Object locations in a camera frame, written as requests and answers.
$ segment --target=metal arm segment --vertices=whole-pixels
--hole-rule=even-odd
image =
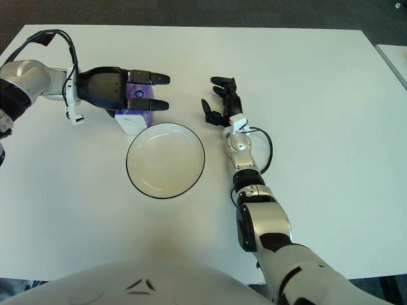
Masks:
[[[220,125],[216,123],[224,117],[210,121],[210,109],[202,104],[208,123]],[[237,196],[238,240],[245,251],[253,252],[257,258],[273,301],[297,305],[389,304],[353,286],[309,248],[292,243],[287,214],[266,186],[251,155],[247,119],[242,113],[228,119],[223,137]]]
[[[2,66],[0,78],[21,89],[32,105],[40,95],[62,100],[61,89],[66,80],[66,70],[48,68],[37,60],[19,60]]]

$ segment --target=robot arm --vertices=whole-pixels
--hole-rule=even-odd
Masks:
[[[28,43],[48,46],[56,34],[69,45],[72,66],[68,69],[52,69],[37,60],[14,61]],[[80,73],[75,47],[68,34],[61,30],[39,31],[15,50],[0,68],[0,139],[11,134],[14,122],[39,96],[64,101],[66,116],[73,125],[84,122],[84,117],[76,113],[81,100],[106,109],[110,115],[120,109],[163,111],[169,108],[169,104],[162,100],[128,98],[128,83],[166,85],[170,78],[164,74],[119,67],[98,67]],[[0,156],[1,165],[4,159],[1,145]]]
[[[246,252],[253,252],[257,258],[273,301],[277,304],[388,304],[353,286],[309,248],[292,243],[287,214],[265,184],[261,176],[264,170],[258,168],[251,156],[252,144],[247,135],[252,129],[242,113],[235,80],[212,78],[211,81],[221,87],[214,87],[214,91],[223,99],[224,114],[211,111],[205,100],[202,105],[208,123],[225,126],[228,168],[237,195],[238,240]],[[231,100],[237,104],[228,104]]]

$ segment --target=gray floor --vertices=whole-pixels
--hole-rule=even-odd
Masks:
[[[0,53],[24,24],[122,24],[198,27],[359,29],[372,44],[407,46],[407,9],[396,0],[0,0]],[[407,276],[352,280],[407,304]],[[256,290],[265,293],[259,285]],[[402,304],[395,296],[393,302]]]

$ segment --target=white table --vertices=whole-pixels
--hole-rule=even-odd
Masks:
[[[378,44],[376,50],[407,89],[407,46]]]
[[[244,283],[263,282],[237,241],[221,128],[200,99],[221,110],[211,76],[234,76],[252,126],[269,131],[264,174],[285,208],[296,243],[347,278],[407,272],[407,91],[360,31],[27,25],[1,55],[32,33],[67,31],[82,71],[101,65],[169,74],[156,98],[170,110],[154,122],[191,128],[206,164],[182,196],[154,200],[127,177],[133,137],[104,110],[80,106],[86,122],[39,98],[3,140],[0,276],[52,280],[99,264],[164,257],[197,261]],[[33,44],[19,58],[65,68],[63,40]],[[253,135],[260,166],[268,153]]]

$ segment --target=black cable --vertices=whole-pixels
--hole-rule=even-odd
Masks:
[[[270,164],[272,163],[272,159],[273,159],[273,142],[272,139],[270,138],[270,136],[268,135],[267,132],[265,132],[263,129],[258,128],[258,127],[250,127],[250,129],[253,131],[249,131],[249,132],[262,132],[263,135],[265,135],[267,141],[268,141],[268,146],[270,148],[270,154],[268,155],[268,160],[267,163],[265,165],[265,167],[260,171],[260,173],[265,173],[268,168],[270,167]]]
[[[235,205],[235,207],[237,207],[237,205],[236,205],[236,203],[235,203],[235,200],[233,200],[233,196],[232,196],[232,193],[233,193],[233,190],[234,190],[235,188],[233,187],[231,190],[230,190],[230,199],[231,199],[231,202],[233,202],[233,204]]]
[[[76,50],[75,50],[75,45],[72,41],[72,38],[68,35],[67,32],[63,31],[63,30],[53,30],[53,31],[57,31],[58,34],[60,34],[68,43],[69,45],[69,53],[72,56],[72,62],[74,64],[74,69],[76,72],[76,77],[78,78],[78,74],[79,74],[79,64],[78,64],[78,57],[76,56]]]
[[[248,120],[248,119],[246,119],[246,123],[245,123],[242,127],[240,127],[239,130],[242,130],[243,128],[245,128],[247,124],[249,124],[249,120]]]
[[[66,99],[66,83],[68,82],[68,80],[71,78],[72,74],[74,74],[75,68],[72,68],[72,71],[70,73],[70,75],[68,75],[68,77],[66,78],[66,80],[64,81],[64,84],[62,85],[62,98],[64,99],[65,102],[65,106],[68,107],[68,101]],[[68,110],[66,110],[66,117],[68,119],[70,119],[69,117],[69,113]]]
[[[269,147],[270,147],[270,154],[268,155],[268,160],[267,160],[267,163],[266,163],[266,165],[265,165],[265,167],[260,171],[260,173],[265,173],[267,170],[268,170],[268,168],[270,167],[270,164],[272,163],[272,159],[273,159],[273,142],[272,142],[272,139],[270,138],[270,136],[268,135],[268,133],[266,132],[266,131],[264,131],[263,129],[261,129],[261,128],[258,128],[258,127],[250,127],[250,131],[248,131],[248,132],[242,132],[242,133],[249,133],[249,132],[262,132],[263,133],[263,135],[265,135],[265,137],[267,138],[267,141],[268,141],[268,145],[269,145]],[[233,193],[233,190],[234,190],[235,188],[233,187],[231,190],[230,190],[230,199],[231,199],[231,202],[233,202],[233,204],[235,205],[235,207],[237,207],[237,205],[236,205],[236,203],[235,203],[235,200],[233,200],[233,196],[232,196],[232,193]]]
[[[74,65],[78,64],[78,58],[76,56],[76,50],[75,50],[75,46],[73,44],[73,41],[71,39],[71,37],[68,35],[67,32],[63,31],[63,30],[58,30],[58,29],[52,29],[52,30],[41,30],[37,33],[35,33],[34,35],[30,36],[27,38],[27,40],[22,44],[22,46],[20,46],[17,50],[15,50],[5,61],[5,63],[8,62],[12,62],[17,55],[31,42],[35,41],[35,39],[37,39],[39,36],[45,35],[45,34],[58,34],[59,36],[61,36],[62,38],[64,38],[64,40],[66,41],[66,43],[69,46],[69,53],[71,54],[72,57],[72,63]]]

